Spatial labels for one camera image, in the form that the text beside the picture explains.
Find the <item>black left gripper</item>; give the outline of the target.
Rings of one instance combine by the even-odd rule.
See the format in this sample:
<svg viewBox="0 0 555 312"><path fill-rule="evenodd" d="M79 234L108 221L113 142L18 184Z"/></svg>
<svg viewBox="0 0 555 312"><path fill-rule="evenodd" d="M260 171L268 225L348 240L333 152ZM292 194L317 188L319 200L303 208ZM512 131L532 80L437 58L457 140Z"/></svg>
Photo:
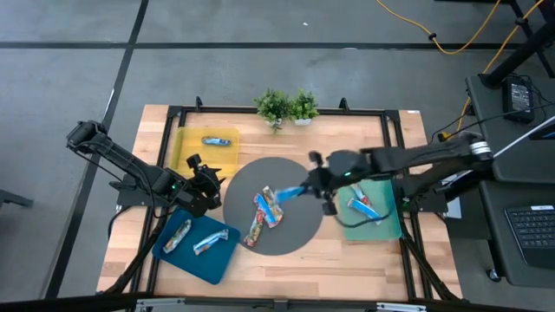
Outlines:
<svg viewBox="0 0 555 312"><path fill-rule="evenodd" d="M195 153L186 163L193 169L193 176L189 179L180 177L176 182L178 195L176 203L188 210L195 218L202 217L209 210L214 210L222 205L222 183L226 177L220 178L218 170L201 165L200 156Z"/></svg>

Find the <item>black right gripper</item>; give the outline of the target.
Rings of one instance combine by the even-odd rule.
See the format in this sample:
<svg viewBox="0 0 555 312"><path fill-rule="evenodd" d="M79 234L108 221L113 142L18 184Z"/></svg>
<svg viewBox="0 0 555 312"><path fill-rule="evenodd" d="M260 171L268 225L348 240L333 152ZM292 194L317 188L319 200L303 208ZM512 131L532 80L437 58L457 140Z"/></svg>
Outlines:
<svg viewBox="0 0 555 312"><path fill-rule="evenodd" d="M367 158L350 150L335 151L326 159L321 153L312 151L309 160L315 167L304 181L308 187L304 188L303 195L322 199L325 216L337 214L334 197L340 188L364 179L371 172Z"/></svg>

